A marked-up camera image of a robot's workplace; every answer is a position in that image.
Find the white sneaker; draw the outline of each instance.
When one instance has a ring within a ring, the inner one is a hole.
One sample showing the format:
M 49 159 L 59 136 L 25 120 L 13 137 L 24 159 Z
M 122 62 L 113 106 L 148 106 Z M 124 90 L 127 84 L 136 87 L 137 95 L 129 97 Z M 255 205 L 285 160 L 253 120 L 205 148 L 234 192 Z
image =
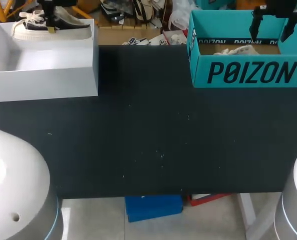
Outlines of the white sneaker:
M 19 40 L 82 40 L 92 36 L 89 24 L 84 24 L 61 6 L 56 6 L 54 9 L 55 33 L 48 31 L 43 10 L 36 10 L 33 13 L 20 12 L 19 16 L 24 19 L 15 22 L 12 28 L 12 36 Z
M 255 51 L 252 45 L 240 46 L 234 50 L 229 51 L 225 49 L 222 52 L 214 53 L 214 55 L 258 55 L 259 53 Z

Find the white metal frame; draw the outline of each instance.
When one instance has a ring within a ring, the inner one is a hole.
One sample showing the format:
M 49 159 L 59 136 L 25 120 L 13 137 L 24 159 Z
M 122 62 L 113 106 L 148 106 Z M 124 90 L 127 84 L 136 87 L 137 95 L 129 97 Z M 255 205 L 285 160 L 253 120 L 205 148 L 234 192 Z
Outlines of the white metal frame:
M 274 214 L 280 196 L 280 192 L 269 193 L 267 203 L 256 216 L 251 195 L 249 193 L 237 195 L 244 221 L 246 240 L 260 240 L 274 223 Z

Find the shoe sole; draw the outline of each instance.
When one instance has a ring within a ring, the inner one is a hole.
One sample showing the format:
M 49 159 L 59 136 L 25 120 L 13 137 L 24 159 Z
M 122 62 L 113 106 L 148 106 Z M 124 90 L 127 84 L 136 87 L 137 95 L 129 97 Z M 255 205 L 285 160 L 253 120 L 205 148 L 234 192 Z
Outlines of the shoe sole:
M 39 30 L 27 30 L 16 28 L 13 37 L 25 41 L 57 41 L 57 40 L 84 40 L 92 37 L 91 27 L 56 30 L 55 33 Z

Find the black table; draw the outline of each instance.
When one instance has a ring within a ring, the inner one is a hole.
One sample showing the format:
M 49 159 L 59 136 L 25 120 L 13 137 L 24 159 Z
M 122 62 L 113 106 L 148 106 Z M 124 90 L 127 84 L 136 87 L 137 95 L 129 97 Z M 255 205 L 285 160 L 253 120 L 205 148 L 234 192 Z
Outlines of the black table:
M 193 88 L 185 46 L 99 51 L 99 97 L 0 103 L 63 198 L 277 192 L 297 157 L 297 88 Z

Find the tiled floor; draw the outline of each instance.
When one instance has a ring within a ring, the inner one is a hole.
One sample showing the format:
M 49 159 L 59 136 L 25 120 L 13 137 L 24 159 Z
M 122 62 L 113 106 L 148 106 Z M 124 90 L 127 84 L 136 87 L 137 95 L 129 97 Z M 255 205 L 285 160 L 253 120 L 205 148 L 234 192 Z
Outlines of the tiled floor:
M 252 194 L 255 211 L 267 200 Z M 244 240 L 235 195 L 191 207 L 181 214 L 129 223 L 123 197 L 64 200 L 62 240 Z M 262 240 L 276 240 L 270 229 Z

